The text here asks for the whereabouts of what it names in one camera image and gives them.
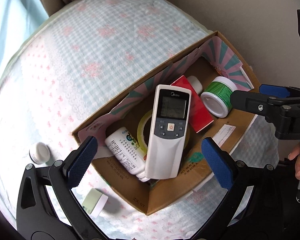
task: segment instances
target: blue gripper pad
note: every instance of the blue gripper pad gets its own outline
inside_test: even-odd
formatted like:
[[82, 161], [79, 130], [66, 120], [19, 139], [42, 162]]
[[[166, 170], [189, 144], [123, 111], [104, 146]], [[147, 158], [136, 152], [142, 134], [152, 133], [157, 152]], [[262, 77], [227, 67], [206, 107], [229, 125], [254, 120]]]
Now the blue gripper pad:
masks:
[[88, 136], [79, 148], [72, 151], [65, 159], [63, 174], [67, 178], [69, 189], [79, 185], [97, 150], [97, 139], [93, 136]]
[[273, 85], [262, 84], [259, 87], [259, 92], [261, 94], [279, 97], [279, 98], [287, 98], [288, 96], [290, 96], [290, 92], [287, 90], [286, 87], [278, 87]]
[[235, 172], [233, 170], [235, 168], [232, 168], [234, 164], [232, 157], [227, 152], [223, 152], [211, 137], [202, 140], [201, 152], [220, 186], [230, 190], [234, 182]]

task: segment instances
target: teal stripe pattern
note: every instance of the teal stripe pattern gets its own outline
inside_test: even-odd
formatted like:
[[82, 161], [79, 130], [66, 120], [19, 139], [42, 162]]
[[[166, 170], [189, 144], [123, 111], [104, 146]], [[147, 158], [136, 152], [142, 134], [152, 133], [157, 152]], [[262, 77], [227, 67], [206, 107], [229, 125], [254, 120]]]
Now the teal stripe pattern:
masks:
[[213, 39], [211, 39], [211, 41], [209, 41], [208, 45], [209, 45], [209, 47], [211, 49], [211, 52], [212, 52], [213, 61], [215, 62], [216, 61], [216, 51], [214, 49]]
[[243, 76], [240, 70], [228, 74], [229, 76]]
[[181, 68], [186, 62], [187, 62], [188, 56], [185, 57], [185, 59], [176, 67], [176, 69], [173, 71], [173, 73], [177, 72], [179, 68]]
[[170, 70], [171, 67], [172, 67], [172, 64], [170, 64], [164, 70], [162, 70], [162, 75], [161, 75], [161, 77], [159, 79], [159, 84], [163, 83], [163, 81], [164, 81], [164, 79], [165, 79], [165, 77], [166, 77], [166, 75], [167, 75], [167, 73], [168, 73], [168, 71]]
[[234, 54], [232, 58], [227, 62], [224, 68], [225, 70], [228, 70], [229, 68], [233, 67], [234, 65], [237, 65], [238, 63], [240, 63], [240, 60], [237, 57], [237, 55]]
[[153, 87], [153, 83], [154, 83], [154, 77], [149, 78], [148, 80], [145, 81], [145, 85], [148, 91], [150, 91]]
[[193, 57], [196, 57], [196, 56], [198, 55], [198, 53], [199, 53], [199, 50], [197, 50], [197, 51], [195, 52], [195, 54], [194, 54]]
[[138, 99], [138, 100], [136, 100], [134, 102], [130, 102], [130, 103], [124, 105], [124, 106], [121, 106], [118, 109], [116, 109], [114, 111], [111, 111], [111, 114], [116, 115], [117, 113], [121, 112], [123, 109], [126, 109], [128, 106], [131, 106], [131, 105], [134, 105], [134, 104], [138, 103], [140, 100], [141, 99]]
[[211, 62], [211, 60], [210, 60], [210, 58], [209, 58], [209, 56], [207, 55], [207, 53], [202, 53], [202, 55], [201, 55], [202, 57], [204, 57], [206, 60], [208, 60], [209, 62]]
[[245, 88], [248, 88], [248, 89], [251, 89], [251, 87], [249, 86], [249, 84], [247, 82], [242, 82], [242, 81], [239, 81], [239, 80], [235, 80], [235, 79], [230, 79], [233, 83], [235, 84], [238, 84], [238, 85], [241, 85]]
[[225, 57], [227, 49], [228, 49], [228, 46], [222, 41], [221, 42], [221, 48], [220, 48], [219, 64], [222, 63], [223, 58]]
[[143, 96], [143, 94], [137, 92], [137, 91], [134, 91], [132, 90], [126, 98], [141, 98]]
[[125, 118], [125, 116], [127, 115], [127, 113], [130, 112], [130, 110], [131, 110], [131, 109], [128, 109], [127, 111], [125, 111], [125, 112], [123, 113], [123, 115], [120, 116], [120, 119]]

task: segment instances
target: red box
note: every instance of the red box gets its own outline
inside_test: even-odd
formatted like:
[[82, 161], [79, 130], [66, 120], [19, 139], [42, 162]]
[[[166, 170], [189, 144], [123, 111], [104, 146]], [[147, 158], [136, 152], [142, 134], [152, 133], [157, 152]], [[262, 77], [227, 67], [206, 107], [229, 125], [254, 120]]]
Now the red box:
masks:
[[201, 131], [213, 122], [213, 119], [207, 108], [202, 103], [201, 98], [197, 95], [196, 91], [184, 75], [178, 78], [171, 85], [191, 90], [189, 123], [195, 132]]

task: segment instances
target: wall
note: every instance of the wall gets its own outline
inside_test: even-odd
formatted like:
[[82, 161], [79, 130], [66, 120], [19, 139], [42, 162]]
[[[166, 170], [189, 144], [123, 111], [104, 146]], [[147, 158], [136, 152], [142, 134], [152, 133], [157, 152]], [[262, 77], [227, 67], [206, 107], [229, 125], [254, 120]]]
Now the wall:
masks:
[[[300, 87], [300, 0], [168, 0], [210, 30], [221, 31], [261, 83]], [[294, 143], [280, 144], [286, 155]]]

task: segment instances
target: robotic claw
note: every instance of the robotic claw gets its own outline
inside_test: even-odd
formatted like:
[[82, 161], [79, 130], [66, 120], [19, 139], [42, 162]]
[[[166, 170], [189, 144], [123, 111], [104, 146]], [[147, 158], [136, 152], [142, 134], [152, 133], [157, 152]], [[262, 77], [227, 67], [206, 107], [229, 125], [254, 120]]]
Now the robotic claw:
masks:
[[[261, 85], [259, 93], [235, 91], [233, 108], [262, 115], [274, 124], [278, 139], [300, 140], [300, 89]], [[108, 240], [82, 209], [71, 192], [90, 162], [98, 143], [88, 137], [64, 160], [51, 167], [28, 164], [20, 186], [17, 230], [25, 239]], [[281, 161], [264, 168], [234, 161], [211, 139], [202, 141], [203, 154], [220, 185], [228, 189], [207, 222], [188, 240], [207, 239], [300, 239], [300, 181], [295, 178], [295, 161]], [[53, 187], [72, 226], [62, 223], [51, 204], [46, 185]], [[248, 186], [254, 186], [246, 209], [230, 226]]]

